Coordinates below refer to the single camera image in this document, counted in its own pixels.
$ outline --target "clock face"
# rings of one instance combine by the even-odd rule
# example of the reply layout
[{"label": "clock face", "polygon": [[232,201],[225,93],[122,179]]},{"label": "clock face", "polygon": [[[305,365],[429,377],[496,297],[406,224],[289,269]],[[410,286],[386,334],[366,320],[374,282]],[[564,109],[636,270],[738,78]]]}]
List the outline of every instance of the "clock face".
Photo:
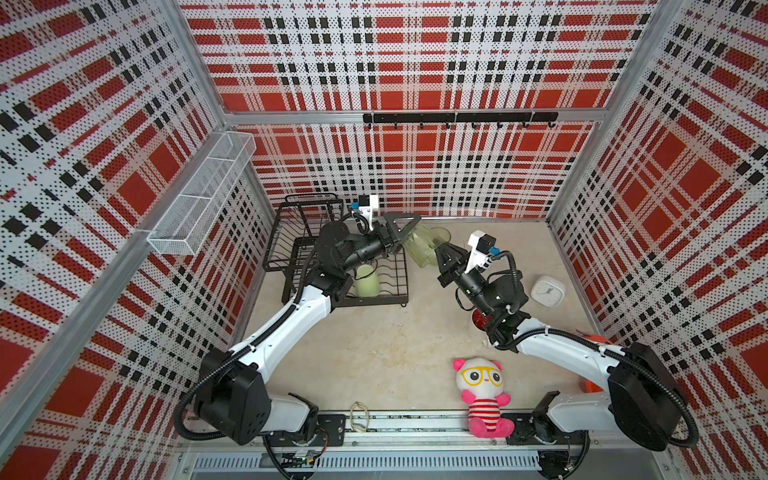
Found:
[{"label": "clock face", "polygon": [[563,299],[563,292],[557,286],[543,281],[534,285],[531,297],[544,306],[557,306]]}]

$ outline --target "red and white plaid pattern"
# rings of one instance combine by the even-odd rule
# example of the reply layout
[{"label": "red and white plaid pattern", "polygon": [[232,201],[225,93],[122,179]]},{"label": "red and white plaid pattern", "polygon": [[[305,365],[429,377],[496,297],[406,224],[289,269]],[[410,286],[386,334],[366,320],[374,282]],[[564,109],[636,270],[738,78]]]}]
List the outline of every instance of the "red and white plaid pattern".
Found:
[{"label": "red and white plaid pattern", "polygon": [[[0,71],[7,395],[213,125],[152,1],[3,2]],[[0,478],[165,476],[170,410],[263,251],[254,205],[241,184],[203,253],[144,262]]]},{"label": "red and white plaid pattern", "polygon": [[0,478],[156,478],[200,359],[226,349],[269,225],[239,180],[195,257],[151,254],[30,425]]},{"label": "red and white plaid pattern", "polygon": [[287,194],[380,194],[383,210],[544,218],[591,124],[242,127],[273,204]]},{"label": "red and white plaid pattern", "polygon": [[230,111],[602,107],[656,2],[181,0]]},{"label": "red and white plaid pattern", "polygon": [[768,475],[767,65],[768,6],[687,2],[554,226],[607,336],[687,391],[694,478]]}]

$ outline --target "white clock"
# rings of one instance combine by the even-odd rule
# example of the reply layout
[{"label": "white clock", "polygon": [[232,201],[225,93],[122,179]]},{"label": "white clock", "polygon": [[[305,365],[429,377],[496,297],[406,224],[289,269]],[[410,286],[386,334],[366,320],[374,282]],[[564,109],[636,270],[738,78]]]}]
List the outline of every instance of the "white clock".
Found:
[{"label": "white clock", "polygon": [[543,306],[558,306],[565,297],[565,284],[549,275],[536,280],[531,289],[531,298]]}]

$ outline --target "stuffed panda toy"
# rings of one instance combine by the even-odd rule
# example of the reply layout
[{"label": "stuffed panda toy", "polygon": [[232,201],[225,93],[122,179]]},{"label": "stuffed panda toy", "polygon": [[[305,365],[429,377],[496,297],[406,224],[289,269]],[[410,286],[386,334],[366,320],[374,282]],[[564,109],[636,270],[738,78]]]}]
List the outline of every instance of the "stuffed panda toy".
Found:
[{"label": "stuffed panda toy", "polygon": [[481,439],[509,437],[515,430],[512,420],[503,419],[500,408],[510,402],[503,393],[502,365],[486,359],[458,359],[453,363],[456,385],[462,401],[469,405],[469,431]]}]

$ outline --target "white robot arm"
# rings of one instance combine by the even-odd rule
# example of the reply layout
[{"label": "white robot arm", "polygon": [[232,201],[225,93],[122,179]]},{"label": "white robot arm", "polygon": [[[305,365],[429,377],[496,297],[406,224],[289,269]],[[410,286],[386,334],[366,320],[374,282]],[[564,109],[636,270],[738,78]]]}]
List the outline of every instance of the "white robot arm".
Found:
[{"label": "white robot arm", "polygon": [[[399,229],[394,222],[397,217],[413,220]],[[399,248],[419,221],[418,215],[405,214],[385,214],[385,225],[370,220],[367,212],[365,218],[371,230],[363,236],[349,234],[342,221],[324,226],[316,242],[317,263],[309,272],[305,265],[292,302],[229,352],[213,349],[204,357],[200,382],[182,397],[174,415],[181,436],[226,435],[243,445],[263,432],[290,432],[303,442],[314,435],[317,408],[298,396],[271,395],[264,384],[286,353],[346,295],[352,283],[346,271]],[[540,439],[591,429],[622,431],[653,450],[663,450],[668,442],[695,444],[696,425],[686,409],[685,395],[651,349],[640,344],[623,348],[595,343],[531,318],[520,311],[528,298],[512,255],[495,249],[495,239],[479,230],[468,244],[469,252],[450,243],[437,249],[438,280],[443,286],[454,283],[480,313],[491,318],[486,332],[492,344],[549,360],[604,390],[575,396],[548,393],[534,411]],[[507,259],[509,270],[488,282],[481,273],[502,258]],[[193,397],[196,413],[220,433],[196,433],[184,427],[184,408]],[[672,438],[681,415],[688,424],[686,440]]]}]

